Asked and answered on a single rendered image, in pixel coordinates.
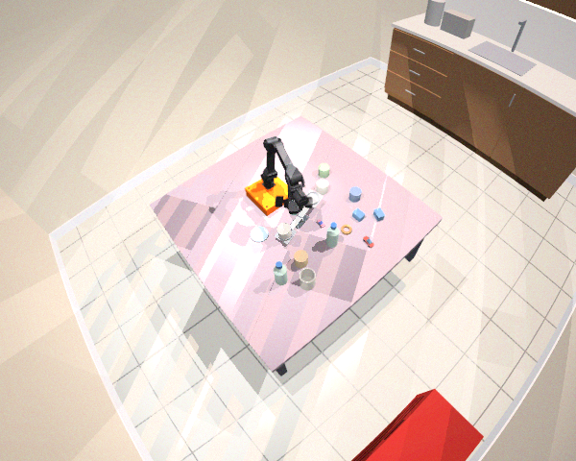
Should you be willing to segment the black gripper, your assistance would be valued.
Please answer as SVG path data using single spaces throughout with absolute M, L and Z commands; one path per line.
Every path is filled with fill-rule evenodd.
M 305 206 L 303 206 L 302 208 L 304 208 L 304 207 L 312 208 L 312 206 L 313 206 L 313 198 L 310 196 L 307 196 L 307 197 L 309 199 L 309 202 Z M 289 194 L 288 194 L 287 199 L 283 199 L 283 196 L 276 196 L 276 202 L 275 202 L 276 207 L 284 207 L 284 208 L 289 209 L 289 207 L 287 206 L 288 199 L 295 200 L 293 198 L 293 196 L 291 196 Z

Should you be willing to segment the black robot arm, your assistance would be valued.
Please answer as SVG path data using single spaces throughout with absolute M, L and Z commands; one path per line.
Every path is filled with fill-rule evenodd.
M 275 158 L 277 155 L 285 171 L 284 177 L 288 185 L 288 194 L 295 199 L 288 199 L 287 206 L 289 207 L 289 214 L 298 214 L 302 211 L 302 207 L 309 202 L 308 197 L 302 190 L 302 188 L 305 187 L 302 173 L 298 167 L 293 165 L 280 138 L 273 136 L 264 139 L 263 145 L 267 150 L 267 155 L 266 167 L 263 169 L 262 174 L 260 174 L 260 179 L 263 181 L 262 185 L 266 189 L 270 189 L 276 185 L 274 179 L 277 178 L 277 171 L 275 169 Z

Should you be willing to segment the dark blue cylinder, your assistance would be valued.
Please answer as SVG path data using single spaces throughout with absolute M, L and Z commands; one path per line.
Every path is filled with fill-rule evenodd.
M 358 203 L 360 201 L 361 193 L 362 190 L 359 187 L 354 186 L 350 189 L 348 198 L 352 203 Z

